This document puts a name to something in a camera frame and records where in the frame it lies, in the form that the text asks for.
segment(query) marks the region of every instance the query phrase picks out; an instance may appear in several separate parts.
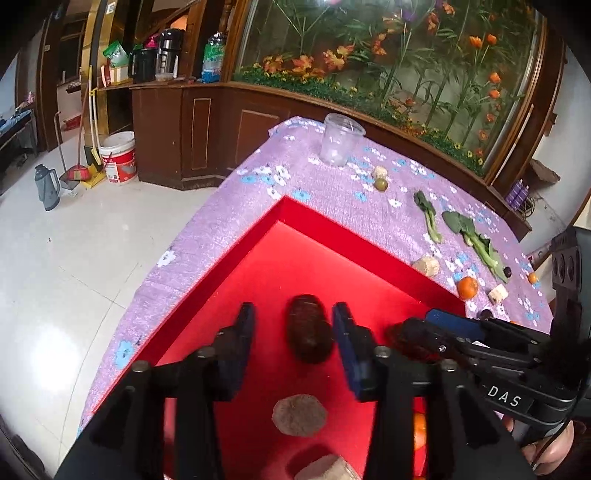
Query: wall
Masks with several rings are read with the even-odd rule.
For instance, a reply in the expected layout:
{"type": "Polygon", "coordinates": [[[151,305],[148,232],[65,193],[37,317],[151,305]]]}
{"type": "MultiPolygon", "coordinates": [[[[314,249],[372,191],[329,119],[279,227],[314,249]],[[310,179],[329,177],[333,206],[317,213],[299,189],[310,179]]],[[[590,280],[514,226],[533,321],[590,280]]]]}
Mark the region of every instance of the wall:
{"type": "Polygon", "coordinates": [[[8,118],[14,113],[14,82],[17,74],[17,57],[0,80],[0,116],[8,118]]]}
{"type": "Polygon", "coordinates": [[[534,158],[560,175],[560,181],[539,192],[533,231],[521,241],[532,252],[568,225],[591,188],[591,82],[570,50],[554,107],[556,124],[542,140],[534,158]]]}

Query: dustpan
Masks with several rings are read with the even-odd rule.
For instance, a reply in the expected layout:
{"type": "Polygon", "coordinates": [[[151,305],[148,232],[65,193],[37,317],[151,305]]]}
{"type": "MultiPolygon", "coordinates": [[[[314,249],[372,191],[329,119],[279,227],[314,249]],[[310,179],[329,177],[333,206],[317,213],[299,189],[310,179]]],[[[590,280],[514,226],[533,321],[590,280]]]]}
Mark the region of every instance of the dustpan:
{"type": "Polygon", "coordinates": [[[80,181],[68,179],[68,171],[66,168],[66,161],[64,160],[64,152],[61,149],[61,142],[60,142],[60,131],[59,131],[60,113],[61,112],[56,112],[56,114],[53,116],[53,125],[56,128],[57,148],[60,151],[61,165],[64,167],[64,173],[62,173],[60,175],[60,185],[61,185],[61,188],[72,191],[78,186],[80,181]]]}

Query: wooden counter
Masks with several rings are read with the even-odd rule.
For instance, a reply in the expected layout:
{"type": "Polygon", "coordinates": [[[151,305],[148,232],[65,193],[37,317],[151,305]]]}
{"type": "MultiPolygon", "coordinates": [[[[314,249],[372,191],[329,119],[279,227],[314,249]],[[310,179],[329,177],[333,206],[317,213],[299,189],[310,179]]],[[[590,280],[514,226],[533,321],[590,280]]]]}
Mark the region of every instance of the wooden counter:
{"type": "Polygon", "coordinates": [[[373,117],[287,90],[241,82],[149,82],[132,85],[139,179],[180,190],[218,186],[292,116],[323,121],[338,111],[366,136],[413,158],[470,193],[503,218],[518,239],[531,230],[492,187],[430,145],[373,117]]]}

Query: black gripper frame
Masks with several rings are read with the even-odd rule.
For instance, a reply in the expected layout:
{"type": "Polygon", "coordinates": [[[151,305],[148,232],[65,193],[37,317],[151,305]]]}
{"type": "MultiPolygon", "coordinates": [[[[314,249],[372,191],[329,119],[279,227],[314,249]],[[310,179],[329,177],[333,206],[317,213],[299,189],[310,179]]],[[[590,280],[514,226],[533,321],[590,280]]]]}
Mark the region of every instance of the black gripper frame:
{"type": "Polygon", "coordinates": [[[456,361],[425,364],[378,345],[346,303],[333,307],[332,319],[349,388],[359,401],[377,402],[363,480],[413,479],[414,397],[427,405],[428,480],[536,478],[456,361]]]}
{"type": "Polygon", "coordinates": [[[176,398],[174,478],[223,480],[214,401],[242,385],[255,311],[243,303],[236,322],[184,360],[153,367],[136,361],[115,385],[66,456],[55,480],[162,480],[164,401],[176,398]]]}

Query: purple tablecloth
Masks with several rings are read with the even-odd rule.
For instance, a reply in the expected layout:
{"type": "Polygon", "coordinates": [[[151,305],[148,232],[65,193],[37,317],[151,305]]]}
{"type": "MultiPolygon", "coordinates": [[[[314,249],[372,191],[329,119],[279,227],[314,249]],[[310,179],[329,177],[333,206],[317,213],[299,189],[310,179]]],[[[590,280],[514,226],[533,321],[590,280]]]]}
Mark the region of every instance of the purple tablecloth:
{"type": "Polygon", "coordinates": [[[478,295],[466,302],[467,316],[475,317],[488,308],[498,318],[543,332],[550,330],[552,315],[540,285],[527,281],[531,266],[498,215],[421,164],[368,139],[360,142],[346,167],[329,167],[317,156],[323,131],[323,124],[299,117],[271,129],[271,138],[224,181],[179,233],[119,322],[86,400],[81,428],[135,351],[177,302],[283,195],[305,203],[405,262],[434,255],[441,265],[435,281],[449,291],[456,293],[455,284],[462,277],[474,277],[481,287],[478,295]],[[372,186],[371,173],[377,165],[389,173],[385,193],[372,186]],[[425,217],[413,201],[417,190],[422,190],[437,210],[442,244],[434,244],[427,235],[425,217]],[[444,210],[472,217],[476,229],[491,237],[492,245],[511,267],[509,298],[502,305],[491,305],[486,295],[499,281],[462,236],[454,235],[444,224],[439,215],[444,210]]]}

